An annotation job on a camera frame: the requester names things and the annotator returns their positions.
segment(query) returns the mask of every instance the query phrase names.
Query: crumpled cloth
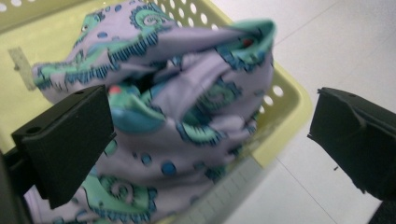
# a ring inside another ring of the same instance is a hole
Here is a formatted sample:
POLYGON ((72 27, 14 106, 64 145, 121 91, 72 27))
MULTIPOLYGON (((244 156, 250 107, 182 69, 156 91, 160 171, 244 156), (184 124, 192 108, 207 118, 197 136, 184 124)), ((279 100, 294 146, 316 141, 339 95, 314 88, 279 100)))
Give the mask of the crumpled cloth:
POLYGON ((50 210, 36 189, 25 195, 34 221, 146 223, 186 210, 256 130, 275 29, 178 27, 140 1, 87 15, 68 57, 36 64, 34 81, 53 103, 105 84, 117 137, 69 203, 50 210))

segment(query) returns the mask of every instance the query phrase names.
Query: tile floor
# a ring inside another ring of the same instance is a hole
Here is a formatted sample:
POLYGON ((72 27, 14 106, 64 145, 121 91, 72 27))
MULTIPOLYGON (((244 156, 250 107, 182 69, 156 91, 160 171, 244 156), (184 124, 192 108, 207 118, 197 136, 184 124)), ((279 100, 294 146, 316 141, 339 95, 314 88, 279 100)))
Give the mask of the tile floor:
MULTIPOLYGON (((212 0, 231 19, 271 18, 275 57, 308 91, 354 92, 396 112, 396 1, 212 0)), ((312 142, 311 120, 277 156, 269 175, 224 223, 367 223, 380 201, 362 194, 312 142)))

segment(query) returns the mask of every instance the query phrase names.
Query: yellow plastic basket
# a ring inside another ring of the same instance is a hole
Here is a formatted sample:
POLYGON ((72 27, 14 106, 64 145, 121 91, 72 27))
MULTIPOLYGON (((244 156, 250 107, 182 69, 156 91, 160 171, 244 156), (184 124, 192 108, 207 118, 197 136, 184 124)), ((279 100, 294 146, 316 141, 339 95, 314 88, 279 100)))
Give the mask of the yellow plastic basket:
MULTIPOLYGON (((73 46, 85 15, 117 2, 120 0, 0 0, 0 148, 3 153, 14 147, 10 138, 13 131, 50 107, 39 90, 26 89, 8 50, 21 48, 29 64, 61 61, 73 46)), ((153 2, 180 25, 217 29, 231 22, 209 0, 153 2)), ((176 223, 214 223, 217 214, 224 213, 226 205, 233 202, 233 196, 275 158, 308 120, 312 105, 306 91, 278 63, 275 68, 273 88, 263 98, 259 129, 245 144, 243 158, 205 197, 177 217, 176 223)))

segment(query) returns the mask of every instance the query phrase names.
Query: label on basket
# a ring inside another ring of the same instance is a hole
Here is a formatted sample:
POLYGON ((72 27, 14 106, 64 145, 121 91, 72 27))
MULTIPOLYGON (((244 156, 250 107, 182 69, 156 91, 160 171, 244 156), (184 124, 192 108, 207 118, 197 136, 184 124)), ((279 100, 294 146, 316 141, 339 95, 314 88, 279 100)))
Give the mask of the label on basket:
POLYGON ((32 66, 30 66, 29 62, 27 61, 22 49, 20 47, 9 49, 8 53, 15 64, 14 70, 21 75, 27 90, 33 91, 35 89, 35 83, 33 82, 32 77, 32 66))

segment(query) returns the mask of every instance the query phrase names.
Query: cloth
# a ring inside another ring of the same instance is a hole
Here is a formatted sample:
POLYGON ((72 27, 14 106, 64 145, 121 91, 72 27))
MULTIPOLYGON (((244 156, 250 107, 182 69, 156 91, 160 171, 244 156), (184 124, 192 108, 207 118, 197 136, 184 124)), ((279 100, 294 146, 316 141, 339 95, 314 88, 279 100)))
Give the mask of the cloth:
POLYGON ((34 66, 53 103, 105 84, 117 137, 69 203, 25 198, 37 223, 145 223, 186 210, 214 186, 256 130, 273 76, 271 21, 213 31, 178 27, 153 3, 85 18, 60 63, 34 66))

